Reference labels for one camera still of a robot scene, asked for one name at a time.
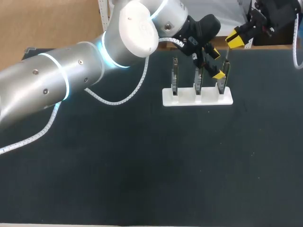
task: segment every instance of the white joint cap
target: white joint cap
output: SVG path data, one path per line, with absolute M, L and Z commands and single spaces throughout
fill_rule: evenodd
M 121 39 L 126 48 L 140 58 L 150 56 L 159 44 L 158 32 L 150 15 L 149 10 L 136 1 L 129 2 L 120 11 Z

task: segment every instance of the black table surface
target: black table surface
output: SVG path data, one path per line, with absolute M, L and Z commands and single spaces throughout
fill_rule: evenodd
M 303 71 L 291 51 L 231 52 L 232 106 L 164 107 L 173 56 L 191 87 L 191 58 L 157 52 L 127 104 L 74 94 L 45 136 L 0 156 L 0 223 L 303 226 Z M 121 100 L 142 70 L 92 90 Z M 51 111 L 2 132 L 0 147 L 40 131 Z

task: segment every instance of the wooden surface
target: wooden surface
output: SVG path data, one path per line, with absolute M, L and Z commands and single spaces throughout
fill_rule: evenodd
M 0 0 L 0 70 L 29 47 L 58 48 L 102 32 L 97 0 Z

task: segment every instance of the white holder stand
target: white holder stand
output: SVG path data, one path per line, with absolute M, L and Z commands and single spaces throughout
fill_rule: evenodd
M 162 90 L 164 106 L 199 106 L 199 105 L 232 105 L 232 93 L 229 87 L 220 95 L 218 84 L 215 87 L 203 87 L 201 95 L 197 96 L 195 85 L 193 87 L 178 88 L 178 95 L 174 96 L 172 88 Z

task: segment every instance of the white spiral cable wrap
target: white spiral cable wrap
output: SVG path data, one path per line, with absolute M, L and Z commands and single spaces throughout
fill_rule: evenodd
M 172 42 L 174 44 L 177 44 L 178 46 L 180 47 L 183 47 L 184 46 L 184 43 L 182 43 L 180 40 L 178 39 L 174 39 L 174 38 L 160 38 L 159 39 L 159 43 L 160 42 Z M 139 84 L 137 85 L 137 87 L 135 88 L 135 90 L 128 96 L 126 97 L 125 99 L 119 101 L 119 102 L 109 102 L 107 100 L 104 100 L 103 98 L 99 97 L 96 93 L 92 92 L 90 89 L 85 89 L 85 91 L 87 93 L 89 93 L 91 96 L 93 96 L 95 99 L 97 99 L 98 101 L 106 104 L 106 105 L 121 105 L 123 103 L 126 103 L 128 100 L 130 100 L 137 92 L 138 90 L 140 89 L 144 79 L 145 79 L 145 76 L 146 76 L 146 73 L 147 73 L 147 69 L 148 69 L 148 62 L 149 62 L 149 57 L 147 57 L 145 59 L 145 66 L 144 66 L 144 70 L 143 70 L 143 74 L 142 74 L 142 77 L 139 81 Z
M 299 29 L 299 14 L 297 14 L 297 19 L 294 22 L 294 42 L 293 42 L 293 60 L 294 67 L 297 70 L 303 69 L 303 62 L 301 65 L 298 65 L 297 59 L 297 37 L 298 37 L 298 29 Z
M 179 45 L 180 47 L 183 47 L 184 44 L 177 40 L 177 39 L 174 39 L 174 38 L 161 38 L 159 39 L 159 42 L 172 42 L 172 43 L 175 43 L 177 45 Z M 148 62 L 149 62 L 149 57 L 147 57 L 145 59 L 145 66 L 144 66 L 144 70 L 143 70 L 143 74 L 142 74 L 142 77 L 140 79 L 140 82 L 139 84 L 137 85 L 137 87 L 135 88 L 135 90 L 125 99 L 121 100 L 120 102 L 109 102 L 109 101 L 106 101 L 104 100 L 103 98 L 99 97 L 98 95 L 96 95 L 94 92 L 92 92 L 91 90 L 89 90 L 88 88 L 85 89 L 86 92 L 88 92 L 90 95 L 92 95 L 95 99 L 97 99 L 98 101 L 104 103 L 104 104 L 107 104 L 107 105 L 121 105 L 123 103 L 126 103 L 128 100 L 130 100 L 137 92 L 138 90 L 140 89 L 144 79 L 145 79 L 145 76 L 146 76 L 146 73 L 147 73 L 147 68 L 148 68 Z M 17 148 L 20 148 L 20 147 L 23 147 L 29 143 L 32 143 L 34 142 L 35 140 L 41 138 L 42 136 L 44 136 L 48 130 L 51 128 L 55 118 L 56 118 L 56 115 L 57 115 L 57 112 L 59 110 L 59 107 L 60 107 L 60 104 L 61 102 L 57 103 L 53 109 L 53 112 L 52 112 L 52 115 L 51 115 L 51 118 L 49 119 L 47 125 L 39 132 L 37 133 L 36 135 L 30 137 L 30 138 L 27 138 L 26 140 L 23 140 L 23 141 L 20 141 L 18 143 L 15 143 L 15 144 L 11 144 L 9 146 L 6 146 L 6 147 L 3 147 L 3 148 L 0 148 L 0 155 L 4 154 L 4 153 L 7 153 L 9 151 L 12 151 L 12 150 L 15 150 Z
M 20 147 L 23 147 L 31 142 L 34 142 L 35 140 L 41 138 L 42 136 L 44 136 L 48 130 L 51 128 L 55 118 L 56 118 L 56 115 L 57 115 L 57 112 L 59 110 L 59 106 L 60 106 L 61 102 L 57 103 L 55 105 L 55 107 L 53 108 L 53 112 L 52 112 L 52 115 L 51 115 L 51 118 L 49 119 L 47 125 L 39 132 L 37 133 L 36 135 L 30 137 L 30 138 L 27 138 L 26 140 L 23 140 L 23 141 L 20 141 L 18 143 L 15 143 L 15 144 L 12 144 L 12 145 L 9 145 L 7 147 L 3 147 L 3 148 L 0 148 L 0 155 L 6 153 L 6 152 L 9 152 L 9 151 L 12 151 L 14 149 L 17 149 L 17 148 L 20 148 Z
M 137 85 L 137 87 L 135 88 L 135 90 L 128 96 L 126 97 L 125 99 L 119 101 L 119 102 L 109 102 L 109 101 L 106 101 L 104 100 L 103 98 L 99 97 L 96 93 L 92 92 L 90 89 L 85 89 L 85 91 L 87 93 L 89 93 L 91 96 L 93 96 L 95 99 L 97 99 L 98 101 L 106 104 L 106 105 L 121 105 L 123 103 L 126 103 L 128 100 L 130 100 L 136 93 L 137 91 L 140 89 L 144 79 L 145 79 L 145 76 L 146 76 L 146 73 L 147 73 L 147 68 L 148 68 L 148 61 L 149 61 L 149 57 L 147 57 L 145 59 L 145 66 L 144 66 L 144 70 L 143 70 L 143 74 L 142 74 L 142 77 L 140 79 L 140 82 L 139 84 Z

